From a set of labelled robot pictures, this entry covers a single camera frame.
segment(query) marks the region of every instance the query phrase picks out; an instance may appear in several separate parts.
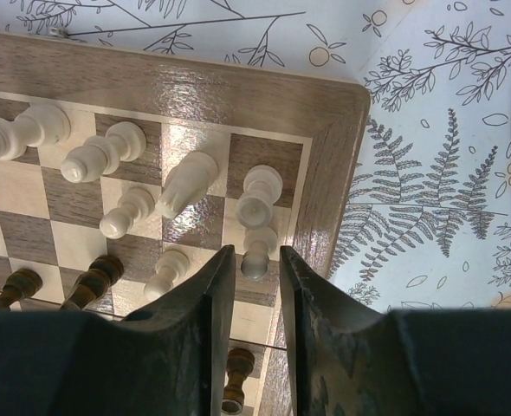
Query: dark chess piece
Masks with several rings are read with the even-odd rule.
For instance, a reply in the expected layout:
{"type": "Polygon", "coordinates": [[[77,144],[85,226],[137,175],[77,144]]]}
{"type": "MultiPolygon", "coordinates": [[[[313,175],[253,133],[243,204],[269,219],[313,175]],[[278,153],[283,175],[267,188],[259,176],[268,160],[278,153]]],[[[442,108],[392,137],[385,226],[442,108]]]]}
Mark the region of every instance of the dark chess piece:
{"type": "Polygon", "coordinates": [[[231,349],[227,357],[229,382],[223,391],[221,410],[225,414],[240,414],[244,409],[242,384],[254,371],[256,358],[250,351],[241,348],[231,349]]]}
{"type": "Polygon", "coordinates": [[[83,310],[89,303],[103,297],[124,271],[123,263],[117,257],[99,256],[90,264],[88,271],[78,276],[61,309],[83,310]]]}
{"type": "Polygon", "coordinates": [[[12,273],[0,293],[0,310],[10,310],[10,305],[28,299],[42,288],[42,279],[32,270],[19,269],[12,273]]]}

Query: botanical print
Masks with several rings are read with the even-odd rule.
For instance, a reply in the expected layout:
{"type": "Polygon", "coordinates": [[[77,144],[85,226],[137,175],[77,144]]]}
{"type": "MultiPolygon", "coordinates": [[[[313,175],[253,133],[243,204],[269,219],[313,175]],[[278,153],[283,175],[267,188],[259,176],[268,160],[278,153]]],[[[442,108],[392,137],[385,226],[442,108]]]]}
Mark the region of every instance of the botanical print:
{"type": "Polygon", "coordinates": [[[0,0],[0,30],[48,26],[361,82],[371,116],[331,281],[381,311],[511,306],[508,0],[0,0]]]}

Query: white pawn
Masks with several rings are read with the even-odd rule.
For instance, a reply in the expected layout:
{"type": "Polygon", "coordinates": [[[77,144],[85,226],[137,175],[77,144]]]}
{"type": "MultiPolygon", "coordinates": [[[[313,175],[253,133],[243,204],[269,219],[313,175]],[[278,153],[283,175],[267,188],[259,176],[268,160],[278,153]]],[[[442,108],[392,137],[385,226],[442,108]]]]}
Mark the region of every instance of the white pawn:
{"type": "Polygon", "coordinates": [[[54,145],[70,134],[71,125],[60,108],[30,106],[13,121],[0,118],[0,160],[22,156],[27,146],[54,145]]]}
{"type": "Polygon", "coordinates": [[[282,194],[281,175],[271,166],[252,167],[244,178],[244,193],[236,205],[236,217],[249,230],[267,226],[273,219],[273,204],[282,194]]]}
{"type": "Polygon", "coordinates": [[[190,152],[171,169],[156,210],[174,219],[187,205],[201,201],[219,174],[216,161],[207,153],[190,152]]]}
{"type": "Polygon", "coordinates": [[[261,280],[267,273],[269,255],[275,252],[278,239],[269,227],[248,231],[244,238],[246,252],[240,265],[242,274],[251,280],[261,280]]]}
{"type": "Polygon", "coordinates": [[[155,275],[144,287],[144,295],[150,302],[159,299],[172,289],[173,282],[184,277],[190,268],[190,261],[180,251],[167,250],[155,264],[155,275]]]}
{"type": "Polygon", "coordinates": [[[92,136],[71,150],[61,163],[61,174],[69,182],[92,182],[113,173],[120,162],[136,160],[146,149],[140,127],[122,121],[107,129],[106,136],[92,136]]]}
{"type": "Polygon", "coordinates": [[[117,207],[101,219],[101,233],[107,238],[121,238],[135,224],[148,218],[154,208],[155,201],[150,192],[142,188],[131,188],[119,198],[117,207]]]}

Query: chessboard border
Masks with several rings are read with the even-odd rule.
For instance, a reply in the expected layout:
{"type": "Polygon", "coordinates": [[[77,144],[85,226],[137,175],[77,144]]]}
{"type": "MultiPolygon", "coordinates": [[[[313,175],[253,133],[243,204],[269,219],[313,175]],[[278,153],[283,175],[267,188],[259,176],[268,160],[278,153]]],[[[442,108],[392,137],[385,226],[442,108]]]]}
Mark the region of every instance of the chessboard border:
{"type": "Polygon", "coordinates": [[[364,87],[0,32],[0,91],[313,138],[292,245],[328,275],[370,107],[364,87]]]}

